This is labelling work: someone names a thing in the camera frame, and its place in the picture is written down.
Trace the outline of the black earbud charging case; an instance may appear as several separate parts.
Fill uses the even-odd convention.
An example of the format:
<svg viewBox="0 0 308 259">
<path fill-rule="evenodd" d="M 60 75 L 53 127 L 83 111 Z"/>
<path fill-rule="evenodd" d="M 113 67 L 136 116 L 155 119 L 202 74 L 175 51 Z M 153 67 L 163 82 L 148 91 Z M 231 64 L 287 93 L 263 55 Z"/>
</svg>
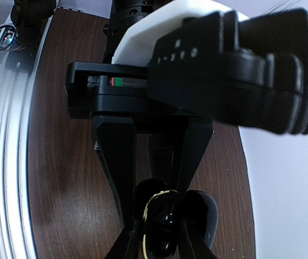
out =
<svg viewBox="0 0 308 259">
<path fill-rule="evenodd" d="M 144 258 L 215 258 L 211 251 L 218 226 L 213 197 L 200 190 L 180 194 L 157 179 L 135 189 L 135 214 L 140 221 Z"/>
</svg>

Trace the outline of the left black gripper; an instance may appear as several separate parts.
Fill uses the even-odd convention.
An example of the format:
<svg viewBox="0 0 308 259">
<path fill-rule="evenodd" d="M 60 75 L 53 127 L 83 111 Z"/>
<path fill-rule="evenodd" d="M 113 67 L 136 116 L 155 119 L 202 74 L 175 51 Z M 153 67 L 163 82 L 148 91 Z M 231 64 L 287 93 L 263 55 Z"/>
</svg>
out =
<svg viewBox="0 0 308 259">
<path fill-rule="evenodd" d="M 125 227 L 133 225 L 137 127 L 209 124 L 147 96 L 145 67 L 93 62 L 67 66 L 65 92 L 72 119 L 92 119 L 97 153 Z"/>
</svg>

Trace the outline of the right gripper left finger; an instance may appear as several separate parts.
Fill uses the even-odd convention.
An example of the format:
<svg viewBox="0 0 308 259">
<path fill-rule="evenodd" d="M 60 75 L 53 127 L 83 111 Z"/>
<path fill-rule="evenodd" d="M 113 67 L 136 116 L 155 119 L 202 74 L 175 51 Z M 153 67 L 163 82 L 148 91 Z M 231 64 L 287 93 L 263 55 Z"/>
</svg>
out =
<svg viewBox="0 0 308 259">
<path fill-rule="evenodd" d="M 107 259 L 138 258 L 139 223 L 134 220 L 131 227 L 125 227 L 106 255 Z"/>
</svg>

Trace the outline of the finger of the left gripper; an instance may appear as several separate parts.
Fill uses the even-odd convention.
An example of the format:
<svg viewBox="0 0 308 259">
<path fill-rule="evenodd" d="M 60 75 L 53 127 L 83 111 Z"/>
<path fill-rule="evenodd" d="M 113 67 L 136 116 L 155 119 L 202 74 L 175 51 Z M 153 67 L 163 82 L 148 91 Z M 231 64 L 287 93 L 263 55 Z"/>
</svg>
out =
<svg viewBox="0 0 308 259">
<path fill-rule="evenodd" d="M 174 151 L 174 187 L 185 193 L 213 134 L 209 119 L 191 118 L 179 133 Z"/>
</svg>

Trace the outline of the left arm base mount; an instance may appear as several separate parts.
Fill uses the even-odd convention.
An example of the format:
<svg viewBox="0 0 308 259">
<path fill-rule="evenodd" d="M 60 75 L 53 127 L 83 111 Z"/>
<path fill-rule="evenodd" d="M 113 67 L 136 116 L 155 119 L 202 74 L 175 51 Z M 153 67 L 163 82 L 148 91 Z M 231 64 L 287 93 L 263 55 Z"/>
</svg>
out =
<svg viewBox="0 0 308 259">
<path fill-rule="evenodd" d="M 31 73 L 44 28 L 56 1 L 13 1 L 10 21 L 0 25 L 0 65 L 5 70 Z"/>
</svg>

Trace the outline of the black earbud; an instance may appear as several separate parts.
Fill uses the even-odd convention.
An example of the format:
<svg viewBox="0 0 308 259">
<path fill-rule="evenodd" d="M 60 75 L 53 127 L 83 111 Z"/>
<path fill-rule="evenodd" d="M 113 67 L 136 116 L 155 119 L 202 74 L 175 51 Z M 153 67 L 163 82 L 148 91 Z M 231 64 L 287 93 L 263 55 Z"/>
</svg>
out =
<svg viewBox="0 0 308 259">
<path fill-rule="evenodd" d="M 148 236 L 159 241 L 174 242 L 177 230 L 177 204 L 167 202 L 154 208 L 148 217 L 149 231 Z"/>
</svg>

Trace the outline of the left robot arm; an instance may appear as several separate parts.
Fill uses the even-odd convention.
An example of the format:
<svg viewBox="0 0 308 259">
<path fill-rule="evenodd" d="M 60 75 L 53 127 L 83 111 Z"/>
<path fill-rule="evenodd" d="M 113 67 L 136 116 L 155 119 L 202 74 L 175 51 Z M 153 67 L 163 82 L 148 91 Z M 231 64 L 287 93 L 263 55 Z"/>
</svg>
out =
<svg viewBox="0 0 308 259">
<path fill-rule="evenodd" d="M 72 119 L 90 119 L 98 157 L 127 229 L 142 218 L 135 197 L 136 136 L 149 134 L 152 176 L 163 188 L 188 189 L 213 134 L 213 124 L 147 96 L 146 65 L 130 65 L 139 48 L 130 43 L 127 58 L 111 63 L 132 25 L 156 10 L 156 1 L 114 1 L 102 63 L 72 62 L 65 90 Z"/>
</svg>

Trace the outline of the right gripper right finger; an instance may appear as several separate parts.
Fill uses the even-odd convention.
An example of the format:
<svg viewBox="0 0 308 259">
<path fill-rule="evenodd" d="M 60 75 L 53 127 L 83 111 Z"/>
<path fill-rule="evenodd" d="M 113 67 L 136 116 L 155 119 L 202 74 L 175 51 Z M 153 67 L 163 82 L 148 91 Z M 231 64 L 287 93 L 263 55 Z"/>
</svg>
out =
<svg viewBox="0 0 308 259">
<path fill-rule="evenodd" d="M 197 229 L 185 219 L 180 223 L 179 255 L 182 259 L 217 259 Z"/>
</svg>

